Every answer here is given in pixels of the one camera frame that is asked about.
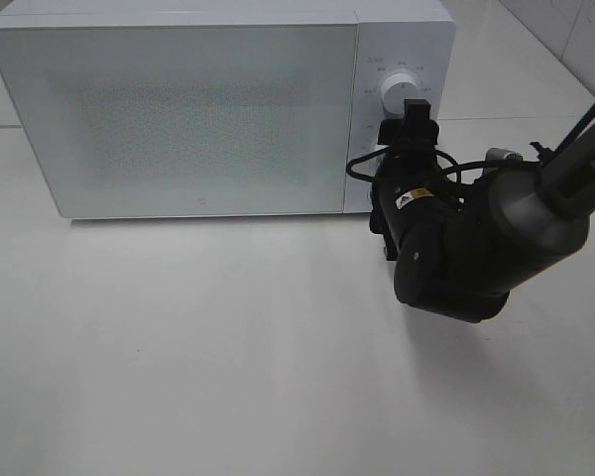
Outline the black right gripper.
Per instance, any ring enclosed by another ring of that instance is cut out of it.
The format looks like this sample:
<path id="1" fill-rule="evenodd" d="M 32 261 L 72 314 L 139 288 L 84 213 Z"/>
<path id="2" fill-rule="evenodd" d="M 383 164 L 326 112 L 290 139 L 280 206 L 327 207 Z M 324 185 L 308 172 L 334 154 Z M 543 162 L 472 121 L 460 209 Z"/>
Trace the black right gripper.
<path id="1" fill-rule="evenodd" d="M 406 99 L 404 118 L 380 126 L 379 139 L 395 150 L 378 166 L 379 180 L 372 186 L 370 229 L 383 237 L 389 261 L 398 258 L 407 235 L 421 228 L 439 245 L 447 261 L 445 223 L 462 208 L 461 181 L 442 176 L 436 153 L 438 124 L 430 119 L 425 99 Z"/>

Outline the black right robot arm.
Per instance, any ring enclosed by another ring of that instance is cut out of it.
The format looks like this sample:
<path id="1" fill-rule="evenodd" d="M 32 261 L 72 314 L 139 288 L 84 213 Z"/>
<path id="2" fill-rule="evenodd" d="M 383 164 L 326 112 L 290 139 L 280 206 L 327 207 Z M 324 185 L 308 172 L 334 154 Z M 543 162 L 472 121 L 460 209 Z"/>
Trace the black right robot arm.
<path id="1" fill-rule="evenodd" d="M 595 120 L 581 119 L 533 162 L 489 152 L 440 166 L 439 128 L 424 100 L 379 131 L 369 226 L 409 306 L 477 323 L 513 288 L 579 251 L 595 211 Z"/>

